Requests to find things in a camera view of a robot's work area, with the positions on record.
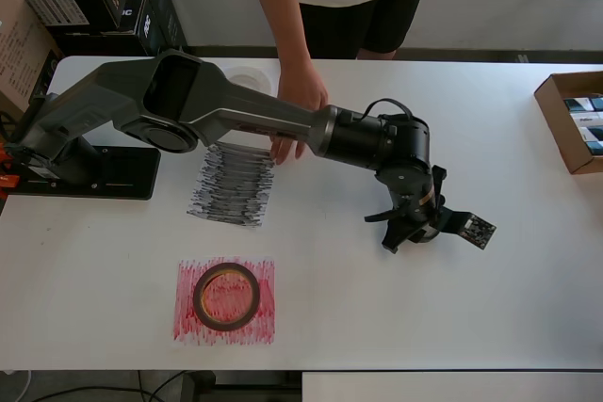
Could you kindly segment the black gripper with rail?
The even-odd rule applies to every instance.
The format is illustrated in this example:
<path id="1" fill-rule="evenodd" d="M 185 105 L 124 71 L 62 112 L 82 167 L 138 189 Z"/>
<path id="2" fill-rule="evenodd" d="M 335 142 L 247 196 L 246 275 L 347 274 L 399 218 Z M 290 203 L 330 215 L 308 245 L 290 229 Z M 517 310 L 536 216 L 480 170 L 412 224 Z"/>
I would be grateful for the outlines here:
<path id="1" fill-rule="evenodd" d="M 415 244 L 432 241 L 441 231 L 446 198 L 442 194 L 442 184 L 447 178 L 447 170 L 432 167 L 432 182 L 424 195 L 391 195 L 395 209 L 386 221 L 386 232 L 382 245 L 396 253 L 406 241 Z"/>

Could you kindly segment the person's right hand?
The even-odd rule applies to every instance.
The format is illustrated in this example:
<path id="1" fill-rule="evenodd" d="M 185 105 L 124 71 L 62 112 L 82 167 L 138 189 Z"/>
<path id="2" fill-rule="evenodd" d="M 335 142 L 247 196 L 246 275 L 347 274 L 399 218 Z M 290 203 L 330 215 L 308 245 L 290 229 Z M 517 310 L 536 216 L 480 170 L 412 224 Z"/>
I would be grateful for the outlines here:
<path id="1" fill-rule="evenodd" d="M 312 64 L 300 67 L 281 67 L 277 98 L 309 110 L 320 110 L 328 103 L 328 92 Z M 276 165 L 283 164 L 294 151 L 299 159 L 306 145 L 290 138 L 272 137 L 270 156 Z"/>

